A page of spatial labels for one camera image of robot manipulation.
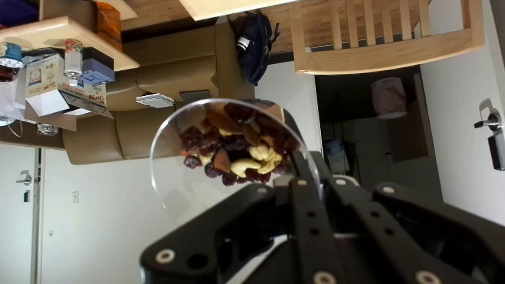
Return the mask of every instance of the chair backrest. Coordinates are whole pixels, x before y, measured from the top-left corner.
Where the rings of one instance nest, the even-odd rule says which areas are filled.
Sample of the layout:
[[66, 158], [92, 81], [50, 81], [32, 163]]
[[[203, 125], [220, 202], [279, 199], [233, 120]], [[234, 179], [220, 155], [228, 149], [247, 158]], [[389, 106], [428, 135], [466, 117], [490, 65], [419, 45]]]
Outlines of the chair backrest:
[[462, 29], [443, 35], [430, 35], [430, 0], [326, 0], [332, 45], [310, 46], [305, 37], [316, 30], [316, 24], [304, 23], [310, 2], [315, 0], [290, 5], [294, 70], [301, 75], [395, 70], [454, 57], [484, 45], [481, 0], [460, 0]]

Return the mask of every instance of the cardboard box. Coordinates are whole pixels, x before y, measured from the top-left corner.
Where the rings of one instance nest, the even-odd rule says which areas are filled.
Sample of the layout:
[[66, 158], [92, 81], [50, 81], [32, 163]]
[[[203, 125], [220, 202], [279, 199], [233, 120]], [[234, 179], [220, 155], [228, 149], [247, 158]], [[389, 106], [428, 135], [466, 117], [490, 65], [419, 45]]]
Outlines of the cardboard box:
[[26, 103], [36, 117], [67, 113], [66, 116], [97, 114], [111, 119], [105, 108], [105, 84], [80, 83], [80, 86], [70, 87], [62, 76], [59, 56], [28, 65], [23, 76]]
[[84, 48], [81, 59], [81, 81], [92, 86], [114, 81], [113, 60], [110, 57], [92, 48]]

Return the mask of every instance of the shelf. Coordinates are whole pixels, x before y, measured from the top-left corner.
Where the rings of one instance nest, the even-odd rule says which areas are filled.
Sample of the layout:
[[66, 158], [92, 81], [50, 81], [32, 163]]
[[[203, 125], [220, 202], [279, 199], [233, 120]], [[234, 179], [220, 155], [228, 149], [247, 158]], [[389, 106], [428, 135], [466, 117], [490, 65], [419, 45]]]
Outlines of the shelf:
[[0, 43], [10, 42], [20, 45], [23, 51], [39, 48], [62, 49], [66, 38], [77, 38], [84, 48], [94, 48], [113, 59], [113, 71], [138, 68], [137, 62], [116, 51], [67, 16], [0, 30]]

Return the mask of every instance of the backpack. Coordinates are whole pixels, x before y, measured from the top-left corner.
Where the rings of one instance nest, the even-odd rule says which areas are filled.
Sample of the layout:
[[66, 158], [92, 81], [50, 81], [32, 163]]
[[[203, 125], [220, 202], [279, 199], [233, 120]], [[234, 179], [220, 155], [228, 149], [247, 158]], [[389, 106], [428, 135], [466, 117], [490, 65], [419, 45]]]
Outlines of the backpack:
[[263, 78], [268, 65], [271, 45], [279, 37], [279, 24], [274, 32], [261, 13], [245, 13], [241, 32], [236, 40], [236, 54], [241, 75], [253, 86]]

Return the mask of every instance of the bolt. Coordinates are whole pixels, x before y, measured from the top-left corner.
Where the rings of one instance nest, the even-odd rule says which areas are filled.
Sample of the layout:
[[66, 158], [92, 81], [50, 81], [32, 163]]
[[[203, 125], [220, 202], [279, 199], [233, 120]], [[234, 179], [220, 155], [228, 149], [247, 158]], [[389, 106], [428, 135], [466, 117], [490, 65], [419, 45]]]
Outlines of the bolt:
[[391, 188], [391, 187], [383, 187], [381, 191], [386, 195], [394, 195], [394, 188]]
[[339, 185], [339, 187], [346, 185], [346, 182], [345, 182], [345, 180], [342, 180], [342, 179], [335, 179], [334, 182], [335, 182], [335, 185]]
[[258, 195], [264, 195], [264, 193], [268, 193], [268, 191], [266, 191], [266, 188], [256, 188], [256, 193], [258, 193]]
[[331, 273], [327, 272], [316, 272], [313, 275], [313, 284], [335, 284], [335, 280]]
[[414, 273], [417, 284], [441, 284], [440, 278], [427, 270], [419, 270]]
[[171, 250], [162, 250], [155, 255], [157, 264], [170, 264], [174, 259], [174, 253]]
[[305, 180], [298, 180], [298, 187], [305, 187]]

